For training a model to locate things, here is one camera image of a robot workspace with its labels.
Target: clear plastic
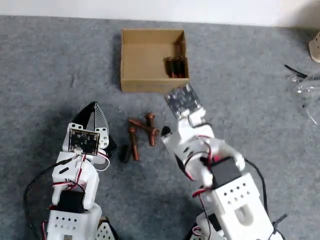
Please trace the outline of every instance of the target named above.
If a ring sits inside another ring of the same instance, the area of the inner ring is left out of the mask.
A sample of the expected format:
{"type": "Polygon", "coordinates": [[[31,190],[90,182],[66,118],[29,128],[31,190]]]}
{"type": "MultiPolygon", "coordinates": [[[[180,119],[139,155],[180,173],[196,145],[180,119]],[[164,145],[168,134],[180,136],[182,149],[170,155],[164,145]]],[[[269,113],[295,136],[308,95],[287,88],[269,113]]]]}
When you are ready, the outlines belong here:
{"type": "Polygon", "coordinates": [[[295,92],[310,122],[320,124],[320,73],[312,74],[298,82],[295,92]]]}

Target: white wire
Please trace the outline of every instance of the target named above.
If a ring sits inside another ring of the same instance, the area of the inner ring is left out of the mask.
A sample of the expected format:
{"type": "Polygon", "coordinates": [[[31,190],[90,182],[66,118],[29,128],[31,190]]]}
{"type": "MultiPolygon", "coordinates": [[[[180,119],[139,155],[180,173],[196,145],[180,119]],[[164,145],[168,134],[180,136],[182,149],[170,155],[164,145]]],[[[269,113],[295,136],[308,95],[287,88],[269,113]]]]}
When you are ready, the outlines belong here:
{"type": "Polygon", "coordinates": [[[107,161],[107,165],[103,168],[103,169],[98,169],[95,168],[98,172],[104,172],[105,170],[107,170],[110,166],[110,160],[109,158],[107,158],[103,153],[98,152],[98,155],[103,157],[106,161],[107,161]]]}

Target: black cable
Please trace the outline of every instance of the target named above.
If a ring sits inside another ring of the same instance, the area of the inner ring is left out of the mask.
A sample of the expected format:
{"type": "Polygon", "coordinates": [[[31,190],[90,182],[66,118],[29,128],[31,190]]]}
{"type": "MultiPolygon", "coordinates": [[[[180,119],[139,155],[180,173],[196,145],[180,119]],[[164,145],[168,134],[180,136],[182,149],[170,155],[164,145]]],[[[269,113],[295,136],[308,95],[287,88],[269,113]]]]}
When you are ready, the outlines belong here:
{"type": "Polygon", "coordinates": [[[269,216],[269,211],[268,211],[268,199],[267,199],[267,187],[266,187],[266,182],[265,182],[265,178],[262,175],[262,173],[260,172],[259,168],[251,161],[249,161],[248,159],[244,159],[244,161],[246,161],[248,164],[250,164],[258,173],[259,177],[261,178],[261,182],[262,182],[262,192],[263,192],[263,206],[265,209],[266,214],[269,216]]]}
{"type": "Polygon", "coordinates": [[[190,156],[188,156],[188,158],[186,159],[185,163],[184,163],[184,169],[186,169],[187,164],[189,163],[189,161],[197,154],[208,154],[208,152],[206,151],[197,151],[195,153],[192,153],[190,156]]]}
{"type": "Polygon", "coordinates": [[[77,182],[75,182],[75,181],[72,181],[72,180],[69,180],[69,182],[72,182],[73,184],[78,185],[78,187],[81,188],[82,192],[85,192],[84,187],[81,186],[79,183],[77,183],[77,182]]]}
{"type": "Polygon", "coordinates": [[[210,220],[209,220],[209,217],[208,217],[208,214],[207,214],[207,210],[206,210],[204,201],[202,200],[201,194],[199,195],[199,199],[200,199],[200,202],[201,202],[203,211],[204,211],[204,215],[205,215],[206,221],[208,222],[208,227],[209,227],[209,237],[208,237],[208,239],[211,239],[211,225],[210,225],[210,220]]]}
{"type": "MultiPolygon", "coordinates": [[[[248,164],[250,164],[258,173],[259,177],[261,178],[261,182],[262,182],[262,191],[263,191],[263,205],[264,205],[264,209],[266,214],[269,216],[269,211],[268,211],[268,200],[267,200],[267,188],[266,188],[266,182],[265,182],[265,178],[262,175],[261,171],[259,170],[259,168],[251,161],[249,161],[248,159],[244,159],[245,162],[247,162],[248,164]]],[[[286,240],[285,236],[277,229],[278,224],[283,221],[286,217],[288,217],[288,214],[284,214],[282,217],[280,217],[278,220],[274,221],[272,223],[273,226],[273,232],[271,233],[271,235],[269,236],[269,238],[267,240],[270,240],[271,236],[276,234],[277,232],[281,235],[283,240],[286,240]]]]}
{"type": "Polygon", "coordinates": [[[302,73],[302,72],[300,72],[300,71],[297,71],[297,70],[293,69],[292,67],[288,66],[287,64],[285,64],[284,66],[285,66],[287,69],[291,70],[292,72],[296,73],[297,76],[300,77],[300,78],[305,79],[306,77],[308,77],[308,75],[306,75],[306,74],[304,74],[304,73],[302,73]]]}
{"type": "Polygon", "coordinates": [[[28,207],[28,193],[29,190],[32,188],[32,186],[44,175],[46,174],[48,171],[50,171],[51,169],[54,169],[56,166],[59,165],[64,165],[67,164],[68,162],[70,162],[73,158],[69,158],[66,160],[62,160],[60,162],[57,162],[51,166],[49,166],[48,168],[46,168],[45,170],[43,170],[42,172],[39,173],[39,175],[37,175],[30,183],[29,185],[26,187],[26,189],[24,190],[24,194],[23,194],[23,208],[24,208],[24,214],[25,214],[25,218],[28,222],[28,225],[33,233],[33,236],[35,237],[35,239],[40,240],[39,235],[37,233],[37,230],[34,226],[34,224],[32,223],[31,217],[30,217],[30,213],[29,213],[29,207],[28,207]]]}

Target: cardboard box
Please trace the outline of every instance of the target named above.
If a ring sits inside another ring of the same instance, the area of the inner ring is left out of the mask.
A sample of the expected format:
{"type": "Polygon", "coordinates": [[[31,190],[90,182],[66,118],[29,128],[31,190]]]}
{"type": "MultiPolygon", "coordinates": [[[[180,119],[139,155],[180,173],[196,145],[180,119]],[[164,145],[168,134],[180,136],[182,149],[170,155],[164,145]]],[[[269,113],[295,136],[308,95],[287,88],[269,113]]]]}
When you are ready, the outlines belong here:
{"type": "Polygon", "coordinates": [[[121,89],[123,92],[168,93],[189,81],[185,33],[181,29],[123,29],[121,89]],[[165,58],[184,58],[185,78],[170,78],[165,58]]]}

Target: copper screw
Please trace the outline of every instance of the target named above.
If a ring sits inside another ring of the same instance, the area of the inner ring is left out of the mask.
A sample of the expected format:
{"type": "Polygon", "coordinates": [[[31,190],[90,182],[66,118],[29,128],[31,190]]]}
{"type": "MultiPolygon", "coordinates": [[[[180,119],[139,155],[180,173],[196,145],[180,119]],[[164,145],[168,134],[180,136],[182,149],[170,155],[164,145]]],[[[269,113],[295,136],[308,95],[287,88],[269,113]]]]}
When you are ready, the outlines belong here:
{"type": "MultiPolygon", "coordinates": [[[[151,128],[155,128],[155,117],[156,115],[152,112],[148,112],[145,116],[146,125],[151,128]]],[[[156,145],[156,136],[149,132],[149,145],[154,147],[156,145]]]]}
{"type": "Polygon", "coordinates": [[[133,125],[140,127],[144,130],[146,130],[147,132],[149,132],[150,134],[157,136],[159,134],[159,129],[155,128],[155,127],[150,127],[147,126],[145,124],[143,124],[141,121],[139,121],[138,119],[135,118],[129,118],[129,123],[132,123],[133,125]]]}
{"type": "Polygon", "coordinates": [[[133,159],[135,161],[139,161],[139,154],[138,154],[138,148],[137,148],[137,139],[136,139],[136,128],[134,126],[131,126],[129,128],[129,136],[130,136],[130,142],[131,142],[131,145],[132,145],[133,159]]]}

